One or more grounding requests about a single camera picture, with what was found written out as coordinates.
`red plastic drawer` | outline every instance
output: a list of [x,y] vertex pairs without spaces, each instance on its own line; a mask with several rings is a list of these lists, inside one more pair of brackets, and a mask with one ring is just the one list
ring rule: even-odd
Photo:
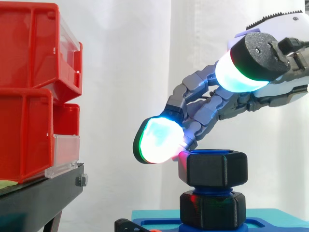
[[[44,175],[56,158],[56,165],[78,160],[79,106],[54,106],[47,89],[0,88],[0,128],[0,180],[22,183]],[[58,139],[61,146],[55,132],[65,138]]]
[[0,87],[47,88],[57,102],[82,94],[82,45],[53,3],[0,1]]

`blue light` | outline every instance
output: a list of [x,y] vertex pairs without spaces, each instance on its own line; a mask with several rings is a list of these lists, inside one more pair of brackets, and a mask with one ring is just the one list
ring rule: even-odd
[[183,129],[165,117],[151,118],[140,140],[142,157],[149,163],[162,163],[178,155],[183,148]]
[[230,51],[218,61],[216,77],[219,84],[230,92],[252,92],[268,84],[268,81],[255,81],[244,76],[233,64]]

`black hexagonal nut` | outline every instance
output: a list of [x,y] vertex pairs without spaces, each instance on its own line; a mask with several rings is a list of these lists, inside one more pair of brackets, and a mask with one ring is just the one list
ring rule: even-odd
[[178,155],[178,173],[193,187],[227,189],[247,182],[247,156],[232,150],[183,151]]
[[180,196],[180,219],[200,230],[235,230],[246,220],[245,196],[196,195],[193,191]]

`white curtain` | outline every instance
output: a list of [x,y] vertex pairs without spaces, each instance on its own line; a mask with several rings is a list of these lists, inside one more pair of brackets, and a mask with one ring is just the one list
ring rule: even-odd
[[[177,164],[139,164],[132,142],[184,77],[213,64],[226,42],[259,18],[304,10],[303,0],[56,0],[84,45],[81,158],[84,192],[64,209],[60,232],[111,232],[137,209],[179,208],[190,188]],[[309,219],[309,97],[220,121],[199,148],[248,155],[247,207]]]

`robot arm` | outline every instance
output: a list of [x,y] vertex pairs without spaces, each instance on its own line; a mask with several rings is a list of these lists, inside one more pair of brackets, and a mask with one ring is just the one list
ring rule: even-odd
[[[308,27],[308,15],[284,14],[236,35],[216,64],[184,78],[161,115],[144,121],[133,144],[137,160],[176,160],[179,152],[196,148],[218,120],[285,105],[307,94]],[[214,85],[219,87],[204,97]]]

